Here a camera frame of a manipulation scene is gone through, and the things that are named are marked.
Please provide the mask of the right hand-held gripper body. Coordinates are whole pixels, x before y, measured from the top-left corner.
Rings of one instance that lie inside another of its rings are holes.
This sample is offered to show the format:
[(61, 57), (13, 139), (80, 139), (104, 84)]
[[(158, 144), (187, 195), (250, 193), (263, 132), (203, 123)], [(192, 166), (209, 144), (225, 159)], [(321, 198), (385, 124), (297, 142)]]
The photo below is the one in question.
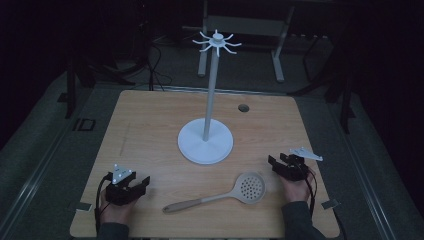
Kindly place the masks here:
[(322, 156), (316, 155), (304, 147), (290, 149), (288, 156), (289, 159), (287, 162), (281, 160), (284, 168), (283, 173), (279, 175), (290, 181), (300, 181), (307, 178), (309, 168), (305, 164), (306, 159), (315, 161), (323, 160)]

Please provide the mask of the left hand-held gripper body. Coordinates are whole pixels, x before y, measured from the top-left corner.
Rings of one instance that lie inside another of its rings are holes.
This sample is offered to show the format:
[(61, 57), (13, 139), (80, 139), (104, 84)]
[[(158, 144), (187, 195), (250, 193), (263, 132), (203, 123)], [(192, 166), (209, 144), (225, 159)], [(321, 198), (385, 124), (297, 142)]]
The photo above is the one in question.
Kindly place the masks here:
[(131, 174), (131, 169), (127, 169), (118, 164), (114, 165), (114, 169), (108, 175), (110, 184), (106, 187), (106, 200), (114, 205), (122, 206), (138, 199), (132, 195), (132, 187), (123, 182), (123, 180)]

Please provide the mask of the grey slotted spoon wooden handle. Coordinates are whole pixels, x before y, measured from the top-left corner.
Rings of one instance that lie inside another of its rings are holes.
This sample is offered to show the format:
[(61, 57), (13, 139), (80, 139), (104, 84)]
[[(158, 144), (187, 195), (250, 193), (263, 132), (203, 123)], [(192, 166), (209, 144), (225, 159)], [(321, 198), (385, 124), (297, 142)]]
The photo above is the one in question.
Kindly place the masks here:
[(224, 198), (234, 198), (244, 204), (256, 204), (265, 196), (265, 193), (266, 184), (262, 176), (255, 172), (247, 172), (238, 176), (233, 188), (227, 193), (173, 203), (165, 206), (162, 211), (174, 213)]

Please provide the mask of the white utensil stand with hooks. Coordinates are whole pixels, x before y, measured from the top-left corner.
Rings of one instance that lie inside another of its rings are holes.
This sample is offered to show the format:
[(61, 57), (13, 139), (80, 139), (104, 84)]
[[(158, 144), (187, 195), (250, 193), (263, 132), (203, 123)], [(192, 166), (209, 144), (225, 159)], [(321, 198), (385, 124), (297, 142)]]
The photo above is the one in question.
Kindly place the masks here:
[(194, 40), (195, 44), (204, 45), (201, 53), (211, 51), (207, 104), (204, 118), (186, 123), (180, 130), (177, 144), (182, 155), (189, 161), (200, 165), (212, 165), (223, 161), (232, 151), (234, 139), (230, 129), (222, 122), (212, 118), (214, 97), (221, 50), (234, 54), (231, 47), (241, 43), (229, 43), (232, 34), (225, 37), (218, 30), (211, 36), (200, 33), (203, 41)]

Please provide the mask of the person's left hand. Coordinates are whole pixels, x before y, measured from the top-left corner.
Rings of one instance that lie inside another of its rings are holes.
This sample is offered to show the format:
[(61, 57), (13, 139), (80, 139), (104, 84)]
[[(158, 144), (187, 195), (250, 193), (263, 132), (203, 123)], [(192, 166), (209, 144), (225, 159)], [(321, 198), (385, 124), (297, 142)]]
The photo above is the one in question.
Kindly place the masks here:
[(132, 209), (137, 201), (132, 201), (129, 204), (118, 206), (106, 200), (106, 191), (101, 191), (100, 205), (100, 223), (118, 223), (127, 225), (130, 222)]

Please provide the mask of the person's right hand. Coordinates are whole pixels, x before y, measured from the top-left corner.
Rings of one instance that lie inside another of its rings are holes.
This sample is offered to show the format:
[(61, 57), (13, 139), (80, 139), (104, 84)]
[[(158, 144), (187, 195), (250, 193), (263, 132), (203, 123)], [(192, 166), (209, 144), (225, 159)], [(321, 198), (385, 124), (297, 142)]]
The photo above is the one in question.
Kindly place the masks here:
[(280, 181), (283, 186), (283, 194), (287, 203), (291, 202), (307, 202), (311, 195), (311, 184), (315, 177), (315, 172), (310, 169), (307, 178), (302, 181), (290, 181), (283, 177)]

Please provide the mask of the black metal stand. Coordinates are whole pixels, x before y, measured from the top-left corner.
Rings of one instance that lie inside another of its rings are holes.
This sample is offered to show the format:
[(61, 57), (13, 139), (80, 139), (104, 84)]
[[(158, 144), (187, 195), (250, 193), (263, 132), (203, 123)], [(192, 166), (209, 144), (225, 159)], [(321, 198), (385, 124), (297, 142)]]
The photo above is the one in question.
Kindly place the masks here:
[(354, 117), (350, 107), (353, 88), (353, 73), (349, 69), (348, 60), (342, 47), (342, 38), (330, 40), (333, 49), (322, 69), (312, 78), (312, 82), (299, 90), (288, 92), (288, 96), (302, 96), (317, 88), (327, 85), (324, 94), (327, 103), (341, 100), (340, 126), (345, 134), (349, 134), (349, 119)]
[(92, 71), (98, 71), (100, 74), (104, 74), (106, 77), (111, 79), (113, 82), (117, 82), (120, 85), (133, 85), (133, 82), (125, 80), (120, 77), (117, 73), (109, 70), (106, 66), (103, 66), (93, 59), (84, 56), (73, 49), (67, 52), (67, 63), (66, 63), (66, 91), (59, 96), (58, 101), (66, 104), (65, 118), (69, 119), (74, 111), (76, 110), (76, 86), (77, 81), (86, 88), (93, 88), (96, 80), (92, 74)]

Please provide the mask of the black rectangular floor frame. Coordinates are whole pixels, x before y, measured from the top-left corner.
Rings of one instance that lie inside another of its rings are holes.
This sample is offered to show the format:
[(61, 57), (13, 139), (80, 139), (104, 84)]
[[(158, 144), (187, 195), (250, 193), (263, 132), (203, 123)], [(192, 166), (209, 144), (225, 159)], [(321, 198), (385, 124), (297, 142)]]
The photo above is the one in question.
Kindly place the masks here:
[(95, 128), (96, 120), (88, 118), (78, 118), (72, 128), (73, 131), (92, 131)]

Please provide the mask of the white metal desk frame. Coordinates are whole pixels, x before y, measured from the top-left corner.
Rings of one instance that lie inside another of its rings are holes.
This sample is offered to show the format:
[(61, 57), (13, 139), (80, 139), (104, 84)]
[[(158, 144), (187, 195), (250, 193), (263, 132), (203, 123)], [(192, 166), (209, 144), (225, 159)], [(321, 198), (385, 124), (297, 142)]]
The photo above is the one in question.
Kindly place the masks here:
[(210, 15), (208, 13), (208, 0), (203, 0), (203, 20), (200, 35), (203, 40), (199, 42), (201, 46), (200, 58), (197, 74), (200, 77), (206, 75), (208, 49), (210, 47), (221, 46), (223, 42), (228, 42), (229, 38), (220, 37), (218, 43), (211, 43), (210, 39), (215, 39), (215, 32), (219, 34), (245, 34), (252, 36), (277, 37), (278, 45), (271, 51), (271, 59), (274, 68), (276, 81), (285, 81), (280, 56), (284, 42), (288, 36), (288, 29), (294, 15), (295, 7), (289, 6), (283, 14), (284, 20), (245, 18), (235, 16)]

